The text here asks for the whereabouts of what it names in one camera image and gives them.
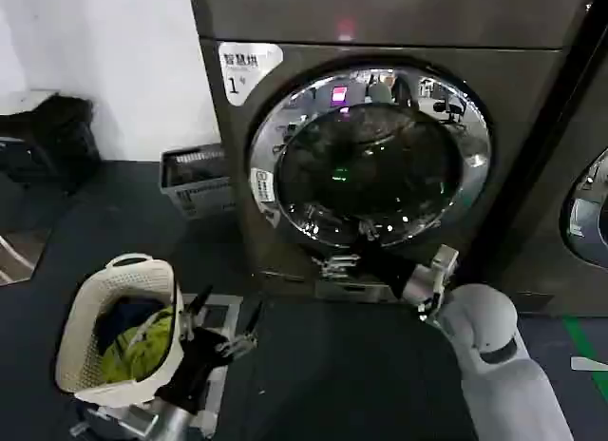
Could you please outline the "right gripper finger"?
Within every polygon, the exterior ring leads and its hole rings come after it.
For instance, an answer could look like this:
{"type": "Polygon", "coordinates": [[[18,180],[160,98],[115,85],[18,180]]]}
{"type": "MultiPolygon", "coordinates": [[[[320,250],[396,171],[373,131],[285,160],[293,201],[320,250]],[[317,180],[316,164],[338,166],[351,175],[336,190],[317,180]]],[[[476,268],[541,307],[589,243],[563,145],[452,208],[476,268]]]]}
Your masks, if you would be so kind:
{"type": "Polygon", "coordinates": [[[356,254],[311,257],[322,278],[349,278],[357,273],[360,257],[356,254]]]}
{"type": "Polygon", "coordinates": [[[358,222],[357,230],[357,242],[360,246],[378,245],[380,243],[380,234],[373,220],[361,219],[358,222]]]}

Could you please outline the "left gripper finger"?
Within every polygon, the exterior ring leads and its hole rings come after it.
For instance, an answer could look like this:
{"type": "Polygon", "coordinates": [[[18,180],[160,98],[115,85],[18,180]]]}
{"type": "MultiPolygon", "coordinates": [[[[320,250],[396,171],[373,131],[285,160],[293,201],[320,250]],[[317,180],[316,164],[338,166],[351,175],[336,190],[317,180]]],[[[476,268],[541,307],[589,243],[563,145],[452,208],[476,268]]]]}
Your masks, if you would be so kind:
{"type": "Polygon", "coordinates": [[[184,309],[180,312],[180,339],[182,341],[192,341],[194,339],[194,329],[202,325],[200,313],[204,310],[212,292],[213,286],[209,284],[184,305],[184,309]]]}
{"type": "Polygon", "coordinates": [[[255,310],[251,313],[245,325],[244,331],[217,346],[219,356],[224,360],[237,360],[249,354],[257,346],[257,324],[262,312],[262,302],[260,301],[255,310]]]}

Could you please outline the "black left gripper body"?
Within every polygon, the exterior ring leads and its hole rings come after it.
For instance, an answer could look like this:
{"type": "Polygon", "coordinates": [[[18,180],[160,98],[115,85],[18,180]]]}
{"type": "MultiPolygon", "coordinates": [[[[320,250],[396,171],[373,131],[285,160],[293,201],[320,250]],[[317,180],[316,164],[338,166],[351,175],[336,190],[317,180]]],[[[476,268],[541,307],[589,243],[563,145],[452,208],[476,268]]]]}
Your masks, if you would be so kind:
{"type": "Polygon", "coordinates": [[[215,331],[197,327],[194,338],[182,344],[183,358],[171,380],[158,388],[155,396],[162,401],[190,413],[198,413],[202,407],[202,396],[206,382],[215,368],[232,362],[218,347],[228,338],[215,331]]]}

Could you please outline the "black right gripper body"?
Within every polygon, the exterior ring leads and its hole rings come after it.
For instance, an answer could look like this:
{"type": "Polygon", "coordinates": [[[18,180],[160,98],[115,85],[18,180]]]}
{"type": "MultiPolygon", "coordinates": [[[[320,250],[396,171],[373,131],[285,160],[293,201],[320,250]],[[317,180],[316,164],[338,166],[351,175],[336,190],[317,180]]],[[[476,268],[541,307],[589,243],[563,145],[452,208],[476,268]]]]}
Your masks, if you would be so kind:
{"type": "Polygon", "coordinates": [[[387,251],[377,242],[366,242],[356,247],[359,268],[378,278],[401,298],[417,262],[387,251]]]}

